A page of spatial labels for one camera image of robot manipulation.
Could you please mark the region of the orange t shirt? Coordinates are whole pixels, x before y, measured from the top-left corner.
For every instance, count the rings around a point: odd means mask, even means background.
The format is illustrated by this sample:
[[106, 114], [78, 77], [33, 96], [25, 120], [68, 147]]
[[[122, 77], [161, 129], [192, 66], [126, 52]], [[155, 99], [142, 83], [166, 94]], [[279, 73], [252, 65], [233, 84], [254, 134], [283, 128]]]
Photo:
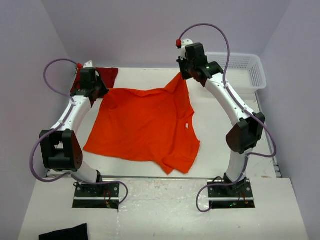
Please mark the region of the orange t shirt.
[[166, 174], [187, 174], [200, 150], [195, 111], [181, 73], [165, 87], [113, 88], [99, 107], [84, 151], [134, 162], [154, 162]]

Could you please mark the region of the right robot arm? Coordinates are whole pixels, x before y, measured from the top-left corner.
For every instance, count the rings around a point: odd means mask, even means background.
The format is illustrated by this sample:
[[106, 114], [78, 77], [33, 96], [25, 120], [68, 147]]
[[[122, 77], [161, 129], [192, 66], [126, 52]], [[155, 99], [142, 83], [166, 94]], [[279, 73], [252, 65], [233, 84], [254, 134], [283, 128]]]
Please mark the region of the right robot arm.
[[177, 40], [181, 50], [177, 59], [184, 80], [195, 79], [206, 88], [226, 112], [232, 128], [226, 135], [230, 149], [228, 168], [220, 182], [213, 181], [212, 188], [223, 188], [227, 196], [233, 197], [241, 191], [246, 181], [246, 168], [250, 153], [262, 137], [265, 116], [255, 113], [226, 80], [226, 71], [215, 61], [209, 62], [201, 43], [190, 39]]

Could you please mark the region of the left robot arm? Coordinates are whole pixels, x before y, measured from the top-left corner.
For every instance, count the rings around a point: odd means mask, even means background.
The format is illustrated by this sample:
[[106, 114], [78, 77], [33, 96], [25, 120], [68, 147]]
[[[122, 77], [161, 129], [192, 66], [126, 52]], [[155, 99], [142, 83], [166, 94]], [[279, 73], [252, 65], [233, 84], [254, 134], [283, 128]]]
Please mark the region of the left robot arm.
[[102, 176], [84, 161], [77, 132], [96, 100], [107, 94], [109, 89], [97, 68], [85, 64], [78, 73], [80, 79], [70, 94], [68, 107], [52, 126], [53, 132], [43, 130], [40, 133], [40, 148], [46, 169], [70, 173], [78, 182], [87, 184], [87, 192], [97, 197], [104, 190]]

